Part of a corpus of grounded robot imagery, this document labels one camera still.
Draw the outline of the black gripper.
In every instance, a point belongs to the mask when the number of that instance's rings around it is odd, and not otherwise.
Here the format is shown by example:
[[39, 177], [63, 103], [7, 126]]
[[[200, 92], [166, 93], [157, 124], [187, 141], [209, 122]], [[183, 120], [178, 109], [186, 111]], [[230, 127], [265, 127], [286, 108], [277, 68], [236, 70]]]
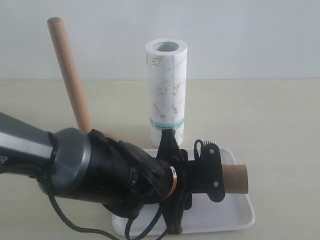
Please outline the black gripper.
[[180, 149], [173, 128], [163, 129], [156, 158], [174, 168], [171, 193], [163, 201], [166, 210], [189, 210], [193, 205], [192, 194], [207, 194], [212, 202], [225, 198], [223, 168], [219, 147], [211, 141], [196, 140], [193, 160], [188, 152]]

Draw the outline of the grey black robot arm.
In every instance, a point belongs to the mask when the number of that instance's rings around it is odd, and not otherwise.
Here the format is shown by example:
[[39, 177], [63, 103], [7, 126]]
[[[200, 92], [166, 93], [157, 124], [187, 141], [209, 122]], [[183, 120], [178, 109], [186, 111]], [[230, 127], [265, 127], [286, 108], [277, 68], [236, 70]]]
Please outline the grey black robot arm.
[[0, 167], [10, 174], [50, 183], [61, 198], [99, 203], [114, 215], [134, 219], [145, 205], [168, 203], [176, 211], [191, 206], [192, 194], [215, 203], [226, 194], [219, 148], [196, 145], [201, 152], [188, 160], [173, 129], [164, 129], [156, 156], [98, 130], [70, 127], [52, 133], [2, 113]]

